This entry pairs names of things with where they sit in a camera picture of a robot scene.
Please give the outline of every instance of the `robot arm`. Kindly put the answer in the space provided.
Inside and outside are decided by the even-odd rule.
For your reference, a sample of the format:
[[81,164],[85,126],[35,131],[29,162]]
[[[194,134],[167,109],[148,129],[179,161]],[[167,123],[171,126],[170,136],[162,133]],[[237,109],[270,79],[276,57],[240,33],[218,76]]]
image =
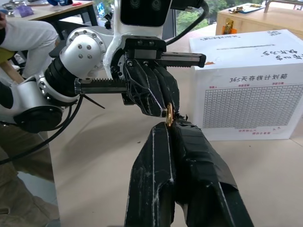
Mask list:
[[[100,27],[73,31],[46,72],[16,87],[0,83],[0,121],[29,132],[59,124],[81,94],[121,93],[125,105],[167,117],[154,126],[134,162],[126,227],[170,227],[175,203],[189,227],[253,227],[233,176],[201,130],[179,114],[179,89],[166,70],[203,67],[203,54],[166,52],[169,8],[203,0],[115,0],[114,36]],[[108,79],[94,79],[105,69]]]
[[0,122],[34,133],[53,130],[62,120],[63,107],[79,98],[75,79],[93,78],[104,68],[112,39],[112,33],[102,27],[77,29],[45,73],[14,87],[0,83]]

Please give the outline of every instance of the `desk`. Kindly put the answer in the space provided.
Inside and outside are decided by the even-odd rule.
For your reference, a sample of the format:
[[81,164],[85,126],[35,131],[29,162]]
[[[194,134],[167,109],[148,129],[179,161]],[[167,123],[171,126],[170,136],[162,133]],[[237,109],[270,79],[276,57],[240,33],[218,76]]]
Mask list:
[[[198,35],[203,34],[191,32],[168,51],[189,51],[188,38]],[[191,70],[169,72],[178,81],[185,115]],[[164,120],[124,106],[121,95],[90,97],[106,109],[84,100],[73,122],[50,144],[62,227],[123,225],[133,162],[152,126]],[[292,140],[211,141],[229,165],[255,227],[302,226],[302,135],[296,131]],[[172,227],[186,227],[178,205]]]
[[98,26],[97,18],[95,15],[93,2],[92,1],[73,1],[74,3],[81,2],[82,5],[78,6],[33,6],[33,15],[28,17],[21,17],[16,15],[16,17],[7,17],[8,21],[11,20],[41,20],[48,23],[56,23],[57,21],[72,17],[78,14],[88,13],[89,19],[92,26]]

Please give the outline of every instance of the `small gold object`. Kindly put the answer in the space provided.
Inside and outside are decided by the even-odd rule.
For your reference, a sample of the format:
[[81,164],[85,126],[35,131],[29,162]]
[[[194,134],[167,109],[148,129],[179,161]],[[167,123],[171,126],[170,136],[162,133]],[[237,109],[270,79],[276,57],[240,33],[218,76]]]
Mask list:
[[233,27],[233,20],[230,20],[229,18],[226,19],[225,29],[223,31],[223,35],[231,34],[232,33],[232,27]]
[[243,11],[243,6],[233,9],[232,11],[230,11],[230,13],[239,13],[241,11]]
[[167,106],[167,115],[166,115],[166,124],[170,127],[173,122],[173,111],[172,111],[172,104],[169,103]]

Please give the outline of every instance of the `khaki pants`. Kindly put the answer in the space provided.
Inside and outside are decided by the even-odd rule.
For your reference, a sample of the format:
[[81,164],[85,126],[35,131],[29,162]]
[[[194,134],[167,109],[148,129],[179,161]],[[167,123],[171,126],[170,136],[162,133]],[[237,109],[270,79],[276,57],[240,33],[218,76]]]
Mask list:
[[[47,133],[40,133],[44,139]],[[42,142],[38,134],[0,125],[0,160],[26,151]],[[0,165],[0,227],[44,227],[59,218],[58,207],[33,196],[17,177],[17,171],[53,181],[47,146],[13,163]]]

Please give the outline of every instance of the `white cardboard box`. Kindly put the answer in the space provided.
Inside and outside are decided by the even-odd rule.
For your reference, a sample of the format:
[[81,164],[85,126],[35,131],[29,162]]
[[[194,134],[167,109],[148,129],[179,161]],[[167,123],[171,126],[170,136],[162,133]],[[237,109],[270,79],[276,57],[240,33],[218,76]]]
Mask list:
[[303,41],[288,30],[190,39],[192,118],[209,140],[288,139],[303,114]]

